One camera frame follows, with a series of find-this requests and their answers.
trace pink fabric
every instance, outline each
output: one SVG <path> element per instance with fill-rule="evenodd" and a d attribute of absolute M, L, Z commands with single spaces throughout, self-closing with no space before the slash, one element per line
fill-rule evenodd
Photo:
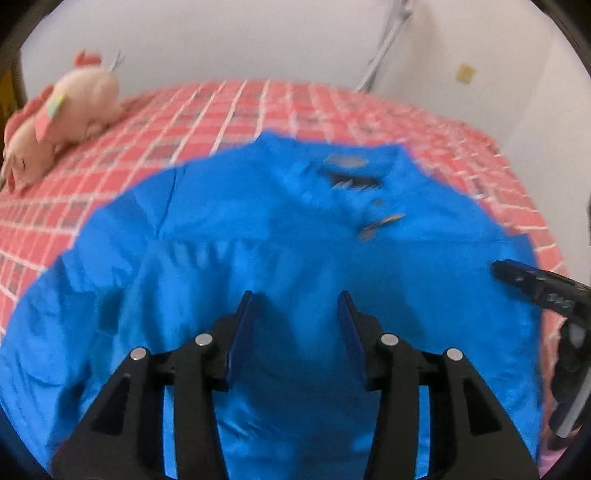
<path fill-rule="evenodd" d="M 183 85 L 144 100 L 145 107 L 98 140 L 68 151 L 41 184 L 16 196 L 0 193 L 0 326 L 98 207 L 163 168 L 250 142 L 263 129 L 342 144 L 403 142 L 426 173 L 472 196 L 508 231 L 529 234 L 542 268 L 566 273 L 509 161 L 492 139 L 461 122 L 368 95 L 283 82 Z M 543 322 L 547 419 L 561 318 L 547 313 Z"/>

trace bed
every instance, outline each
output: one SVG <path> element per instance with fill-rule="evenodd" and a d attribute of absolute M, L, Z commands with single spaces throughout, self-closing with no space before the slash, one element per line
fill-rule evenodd
<path fill-rule="evenodd" d="M 426 173 L 476 199 L 508 232 L 527 233 L 542 268 L 566 273 L 544 218 L 508 160 L 494 140 L 461 122 L 369 95 L 273 81 L 181 85 L 130 104 L 125 120 L 65 152 L 42 183 L 0 193 L 2 334 L 23 292 L 73 244 L 96 209 L 162 169 L 250 142 L 267 129 L 341 144 L 401 142 Z M 544 314 L 546 423 L 560 323 Z"/>

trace plush toy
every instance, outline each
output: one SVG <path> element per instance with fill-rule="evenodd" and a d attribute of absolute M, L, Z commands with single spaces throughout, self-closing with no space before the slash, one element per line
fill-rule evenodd
<path fill-rule="evenodd" d="M 0 171 L 9 193 L 15 189 L 15 179 L 26 185 L 40 181 L 55 165 L 56 150 L 97 137 L 122 118 L 124 108 L 117 100 L 119 85 L 113 75 L 121 61 L 118 54 L 106 69 L 100 66 L 100 55 L 81 51 L 72 72 L 10 117 Z"/>
<path fill-rule="evenodd" d="M 101 57 L 81 51 L 74 69 L 56 83 L 51 96 L 37 114 L 37 141 L 54 145 L 82 143 L 104 132 L 124 114 L 118 101 L 119 84 L 113 70 L 101 66 Z"/>
<path fill-rule="evenodd" d="M 4 163 L 0 176 L 6 182 L 8 192 L 15 189 L 15 178 L 32 185 L 40 181 L 56 162 L 56 146 L 35 137 L 35 115 L 50 97 L 53 86 L 27 102 L 8 120 L 4 129 Z"/>

